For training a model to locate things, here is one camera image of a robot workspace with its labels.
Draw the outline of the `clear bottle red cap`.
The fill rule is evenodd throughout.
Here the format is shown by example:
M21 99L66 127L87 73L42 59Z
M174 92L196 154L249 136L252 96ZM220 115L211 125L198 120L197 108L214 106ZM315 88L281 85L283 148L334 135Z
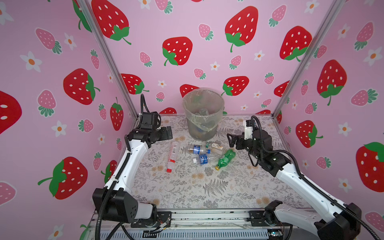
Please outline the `clear bottle red cap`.
M180 143L176 141L172 142L170 147L169 157L168 157L168 163L167 163L167 173L172 172L175 166L175 162L178 158L179 149L180 149Z

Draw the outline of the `green bottle yellow cap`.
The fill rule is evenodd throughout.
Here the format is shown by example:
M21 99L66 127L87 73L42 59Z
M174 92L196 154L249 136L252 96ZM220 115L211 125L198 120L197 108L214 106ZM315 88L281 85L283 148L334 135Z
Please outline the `green bottle yellow cap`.
M218 160L218 164L215 166L215 169L219 171L221 168L226 167L234 158L236 153L229 149L227 150Z

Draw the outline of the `clear bottle bird label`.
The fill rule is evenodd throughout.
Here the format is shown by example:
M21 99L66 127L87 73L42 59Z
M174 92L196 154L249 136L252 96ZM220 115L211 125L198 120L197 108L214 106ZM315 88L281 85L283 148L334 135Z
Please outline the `clear bottle bird label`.
M222 155L225 152L225 147L217 142L206 142L205 146L213 154Z

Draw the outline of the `blue label bottle white cap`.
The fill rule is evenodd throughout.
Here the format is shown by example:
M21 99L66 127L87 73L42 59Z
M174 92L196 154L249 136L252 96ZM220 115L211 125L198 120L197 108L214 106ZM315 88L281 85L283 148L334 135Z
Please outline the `blue label bottle white cap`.
M206 133L205 130L202 130L202 129L199 128L199 127L196 127L196 131L197 131L198 133L201 133L201 134L205 134L205 133Z

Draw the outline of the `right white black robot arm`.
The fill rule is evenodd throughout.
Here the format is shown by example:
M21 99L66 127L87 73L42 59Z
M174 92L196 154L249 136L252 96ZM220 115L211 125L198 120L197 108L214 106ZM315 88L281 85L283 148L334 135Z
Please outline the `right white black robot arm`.
M227 135L230 147L247 151L251 160L256 160L263 170L291 187L315 210L315 213L310 213L291 208L281 201L273 201L265 207L262 220L266 224L290 224L318 236L321 240L353 240L362 228L373 239L380 238L362 220L362 211L357 205L345 204L306 178L290 152L273 150L272 137L262 129L256 116L246 120L244 128L241 135Z

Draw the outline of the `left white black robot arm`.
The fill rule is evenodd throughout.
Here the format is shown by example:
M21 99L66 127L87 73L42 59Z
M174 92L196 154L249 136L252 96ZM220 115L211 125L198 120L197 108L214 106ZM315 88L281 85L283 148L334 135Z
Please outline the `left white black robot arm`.
M117 169L105 186L95 189L93 201L98 213L95 226L95 239L101 238L103 221L117 222L108 239L123 228L124 224L136 221L147 227L153 227L159 222L158 210L155 204L141 203L132 195L134 178L140 162L152 144L168 141L173 138L172 128L161 125L161 116L150 112L145 96L141 94L141 113L139 123L129 134L125 135L126 149Z

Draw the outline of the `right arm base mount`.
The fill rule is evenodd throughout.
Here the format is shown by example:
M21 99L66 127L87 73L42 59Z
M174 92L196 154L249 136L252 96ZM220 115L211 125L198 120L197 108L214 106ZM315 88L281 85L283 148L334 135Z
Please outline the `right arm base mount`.
M246 222L250 222L252 227L283 227L282 224L276 217L272 216L265 211L254 210L249 211L249 217Z

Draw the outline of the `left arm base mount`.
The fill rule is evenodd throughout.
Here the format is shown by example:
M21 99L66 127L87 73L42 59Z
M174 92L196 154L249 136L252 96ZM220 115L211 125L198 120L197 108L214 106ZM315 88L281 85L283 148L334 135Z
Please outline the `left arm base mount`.
M152 215L149 219L134 220L131 228L168 228L171 226L172 212L160 211Z

